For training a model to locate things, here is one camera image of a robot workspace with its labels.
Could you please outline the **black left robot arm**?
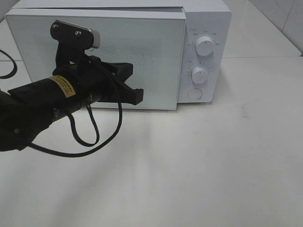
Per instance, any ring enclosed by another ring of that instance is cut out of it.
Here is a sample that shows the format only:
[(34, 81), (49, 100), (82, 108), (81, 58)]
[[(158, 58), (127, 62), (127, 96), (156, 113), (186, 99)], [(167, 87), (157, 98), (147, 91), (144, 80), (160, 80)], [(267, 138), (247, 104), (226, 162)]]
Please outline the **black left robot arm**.
[[(97, 31), (56, 20), (50, 34), (58, 42), (52, 76), (0, 94), (0, 149), (30, 147), (59, 157), (84, 157), (102, 149), (110, 139), (85, 142), (76, 131), (72, 114), (82, 108), (92, 114), (95, 102), (137, 105), (143, 100), (143, 90), (126, 85), (133, 74), (132, 64), (103, 62), (85, 54), (90, 48), (99, 48)], [(65, 153), (33, 143), (40, 132), (63, 117), (70, 120), (74, 139), (88, 151)]]

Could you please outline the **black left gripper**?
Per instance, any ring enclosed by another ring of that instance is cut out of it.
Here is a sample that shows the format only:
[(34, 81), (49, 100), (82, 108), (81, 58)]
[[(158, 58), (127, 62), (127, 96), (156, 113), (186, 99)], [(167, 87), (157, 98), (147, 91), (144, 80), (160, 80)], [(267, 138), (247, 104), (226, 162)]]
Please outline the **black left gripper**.
[(96, 102), (137, 105), (143, 101), (144, 90), (125, 83), (133, 74), (131, 63), (108, 63), (85, 54), (85, 50), (100, 47), (98, 31), (55, 20), (50, 34), (58, 41), (53, 79), (68, 87), (68, 95), (53, 101), (55, 109), (73, 113)]

